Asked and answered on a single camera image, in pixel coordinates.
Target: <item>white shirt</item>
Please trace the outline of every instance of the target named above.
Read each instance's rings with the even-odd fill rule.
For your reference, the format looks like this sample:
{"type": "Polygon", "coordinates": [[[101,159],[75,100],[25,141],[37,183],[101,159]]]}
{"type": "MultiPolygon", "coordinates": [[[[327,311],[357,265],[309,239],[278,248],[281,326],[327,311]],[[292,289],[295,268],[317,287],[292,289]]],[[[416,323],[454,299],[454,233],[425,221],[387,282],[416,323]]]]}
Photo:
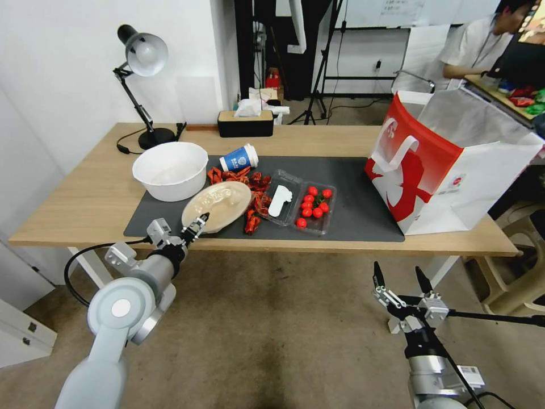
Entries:
{"type": "Polygon", "coordinates": [[[425,75],[425,78],[435,82],[437,90],[447,89],[450,82],[450,79],[443,76],[445,64],[488,71],[501,57],[513,35],[495,35],[492,32],[495,17],[496,15],[491,15],[464,24],[447,40],[443,51],[431,63],[425,75]]]}

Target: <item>blue paper cup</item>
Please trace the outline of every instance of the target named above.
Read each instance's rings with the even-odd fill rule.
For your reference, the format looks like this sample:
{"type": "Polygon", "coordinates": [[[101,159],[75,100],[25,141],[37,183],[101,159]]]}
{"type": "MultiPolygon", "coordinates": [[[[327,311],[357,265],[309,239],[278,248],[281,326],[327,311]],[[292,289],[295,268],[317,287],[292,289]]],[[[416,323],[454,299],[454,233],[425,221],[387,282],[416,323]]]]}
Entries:
{"type": "Polygon", "coordinates": [[[224,172],[239,172],[248,166],[256,168],[259,158],[255,148],[246,144],[242,148],[220,158],[220,164],[224,172]]]}

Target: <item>clear plastic tray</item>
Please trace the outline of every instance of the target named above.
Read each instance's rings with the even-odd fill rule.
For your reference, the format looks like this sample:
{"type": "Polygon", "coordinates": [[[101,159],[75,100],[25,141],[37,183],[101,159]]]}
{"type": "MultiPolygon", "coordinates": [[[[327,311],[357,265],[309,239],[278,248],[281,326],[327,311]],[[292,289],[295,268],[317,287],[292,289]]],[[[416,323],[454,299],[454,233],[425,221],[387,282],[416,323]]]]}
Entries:
{"type": "Polygon", "coordinates": [[[283,227],[292,227],[301,230],[306,233],[314,235],[324,235],[327,233],[331,217],[333,216],[335,199],[337,197],[337,189],[334,186],[324,185],[323,183],[305,181],[301,178],[293,176],[284,170],[276,170],[271,176],[271,184],[267,189],[266,194],[271,198],[274,197],[276,188],[278,185],[283,185],[291,191],[293,194],[292,201],[284,203],[280,215],[278,217],[268,216],[267,220],[276,223],[283,227]],[[307,221],[307,227],[299,229],[295,222],[298,218],[303,217],[301,215],[301,203],[303,198],[308,194],[308,188],[315,186],[318,192],[321,193],[325,189],[330,189],[333,192],[331,198],[327,200],[329,206],[329,212],[325,213],[321,218],[315,219],[314,217],[305,218],[307,221]]]}

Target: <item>whiteboard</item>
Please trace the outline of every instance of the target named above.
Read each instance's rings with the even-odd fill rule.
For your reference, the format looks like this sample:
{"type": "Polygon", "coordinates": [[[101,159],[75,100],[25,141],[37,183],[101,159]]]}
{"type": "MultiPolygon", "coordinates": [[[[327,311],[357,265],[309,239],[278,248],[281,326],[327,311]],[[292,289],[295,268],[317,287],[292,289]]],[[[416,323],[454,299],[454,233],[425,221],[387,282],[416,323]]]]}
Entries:
{"type": "Polygon", "coordinates": [[[463,24],[493,14],[500,0],[344,0],[336,27],[463,24]]]}

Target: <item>plastic container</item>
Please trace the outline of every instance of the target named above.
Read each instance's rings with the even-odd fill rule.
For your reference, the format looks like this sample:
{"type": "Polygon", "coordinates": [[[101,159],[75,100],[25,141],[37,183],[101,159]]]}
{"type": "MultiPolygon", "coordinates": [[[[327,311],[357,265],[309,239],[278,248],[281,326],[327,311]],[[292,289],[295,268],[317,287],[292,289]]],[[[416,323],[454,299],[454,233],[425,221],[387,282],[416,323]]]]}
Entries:
{"type": "Polygon", "coordinates": [[[250,144],[246,144],[220,158],[221,168],[224,172],[238,172],[248,166],[256,168],[258,163],[259,157],[257,156],[257,152],[250,144]]]}
{"type": "Polygon", "coordinates": [[[187,227],[196,217],[209,212],[203,233],[217,233],[242,216],[251,199],[251,190],[244,183],[216,183],[201,190],[189,201],[183,209],[182,225],[187,227]]]}
{"type": "Polygon", "coordinates": [[[207,152],[189,142],[168,142],[145,151],[132,165],[132,175],[151,196],[177,202],[193,196],[206,182],[207,152]]]}
{"type": "Polygon", "coordinates": [[[337,189],[334,186],[324,185],[323,183],[317,183],[312,181],[305,181],[297,176],[293,176],[284,170],[276,170],[271,176],[271,184],[267,189],[266,194],[271,198],[274,197],[276,188],[278,185],[283,185],[291,191],[293,194],[293,199],[291,202],[284,203],[280,215],[278,217],[268,216],[267,220],[270,220],[273,223],[278,224],[283,227],[293,227],[298,230],[301,230],[305,233],[310,233],[314,235],[324,235],[327,233],[331,218],[333,216],[335,199],[337,197],[337,189]],[[321,193],[325,189],[330,189],[333,192],[333,195],[326,200],[329,206],[329,212],[325,213],[321,218],[316,219],[314,217],[305,218],[307,221],[307,227],[304,229],[299,229],[295,222],[298,218],[303,217],[301,215],[301,203],[303,198],[308,194],[308,188],[310,186],[315,186],[318,189],[318,193],[321,193]]]}

